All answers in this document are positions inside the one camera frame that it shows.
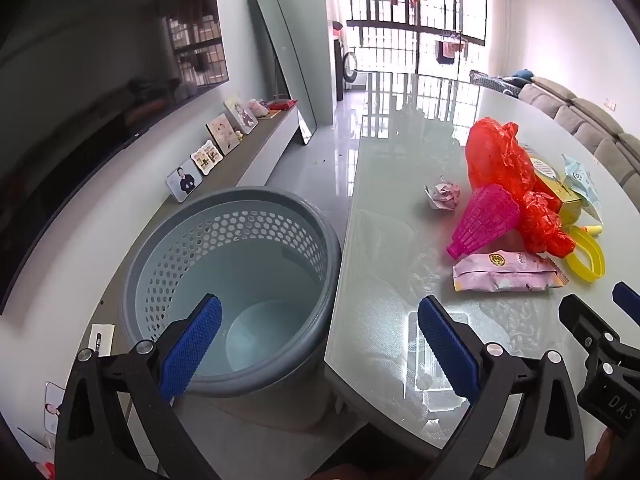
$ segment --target blue gripper pad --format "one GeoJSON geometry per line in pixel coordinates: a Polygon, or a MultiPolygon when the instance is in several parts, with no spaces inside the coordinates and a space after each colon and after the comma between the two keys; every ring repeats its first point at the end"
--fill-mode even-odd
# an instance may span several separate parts
{"type": "Polygon", "coordinates": [[[480,394],[478,362],[430,298],[418,306],[418,326],[457,396],[473,405],[480,394]]]}
{"type": "Polygon", "coordinates": [[[213,296],[184,330],[162,363],[160,394],[165,402],[187,390],[222,324],[222,304],[213,296]]]}
{"type": "Polygon", "coordinates": [[[640,296],[636,291],[625,282],[617,283],[613,287],[613,301],[636,322],[636,325],[640,325],[640,296]]]}

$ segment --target tv screen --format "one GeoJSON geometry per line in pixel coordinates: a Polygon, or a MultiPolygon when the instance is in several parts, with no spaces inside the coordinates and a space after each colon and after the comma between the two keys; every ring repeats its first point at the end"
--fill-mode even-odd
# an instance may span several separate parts
{"type": "Polygon", "coordinates": [[[216,0],[29,0],[0,37],[0,312],[115,153],[228,80],[216,0]]]}

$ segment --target laundry basket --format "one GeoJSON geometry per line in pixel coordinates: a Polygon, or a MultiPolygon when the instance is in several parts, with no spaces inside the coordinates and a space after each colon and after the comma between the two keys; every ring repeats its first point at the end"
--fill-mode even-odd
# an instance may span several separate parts
{"type": "Polygon", "coordinates": [[[187,391],[255,398],[321,359],[340,259],[329,222],[295,195],[266,187],[214,193],[168,218],[135,257],[121,310],[130,343],[156,340],[215,294],[222,326],[187,391]]]}

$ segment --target metal screw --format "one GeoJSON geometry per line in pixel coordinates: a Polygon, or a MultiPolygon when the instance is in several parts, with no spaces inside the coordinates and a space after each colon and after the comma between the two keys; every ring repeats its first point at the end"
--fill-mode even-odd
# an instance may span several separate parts
{"type": "Polygon", "coordinates": [[[81,363],[88,361],[89,359],[91,359],[91,355],[93,353],[94,352],[90,348],[85,348],[84,350],[79,351],[78,361],[80,361],[81,363]]]}
{"type": "Polygon", "coordinates": [[[486,351],[494,357],[502,355],[502,347],[496,343],[489,343],[486,346],[486,351]]]}
{"type": "Polygon", "coordinates": [[[551,352],[549,352],[546,357],[555,364],[558,364],[560,361],[562,361],[562,356],[556,352],[555,350],[552,350],[551,352]]]}
{"type": "Polygon", "coordinates": [[[136,352],[138,352],[139,354],[148,354],[149,352],[151,352],[154,349],[154,344],[149,341],[149,340],[144,340],[144,341],[140,341],[137,345],[136,345],[136,352]]]}

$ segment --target glossy white table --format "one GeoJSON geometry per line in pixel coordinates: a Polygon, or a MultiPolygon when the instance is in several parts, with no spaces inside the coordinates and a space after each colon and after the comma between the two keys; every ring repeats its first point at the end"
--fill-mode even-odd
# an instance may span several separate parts
{"type": "MultiPolygon", "coordinates": [[[[587,149],[536,108],[469,84],[376,74],[370,76],[367,92],[325,355],[327,377],[348,403],[425,456],[434,456],[433,446],[444,446],[467,404],[453,393],[417,327],[417,306],[428,294],[434,294],[454,320],[468,322],[484,342],[499,342],[513,355],[539,358],[548,349],[558,350],[576,394],[584,385],[587,354],[559,322],[558,305],[565,295],[582,298],[622,342],[640,344],[640,328],[611,299],[620,281],[640,290],[640,214],[587,149]],[[470,195],[461,143],[474,121],[486,116],[519,124],[520,142],[560,171],[562,153],[591,171],[604,211],[604,232],[598,239],[607,265],[602,279],[589,285],[566,270],[569,285],[544,293],[454,291],[454,261],[445,247],[470,195]],[[462,188],[462,206],[455,213],[428,205],[424,186],[436,184],[441,175],[462,188]]],[[[578,222],[595,223],[585,213],[578,222]]],[[[513,239],[506,235],[496,248],[518,250],[513,239]]],[[[495,463],[517,400],[510,399],[483,464],[495,463]]],[[[581,414],[590,453],[603,428],[586,412],[581,414]]]]}

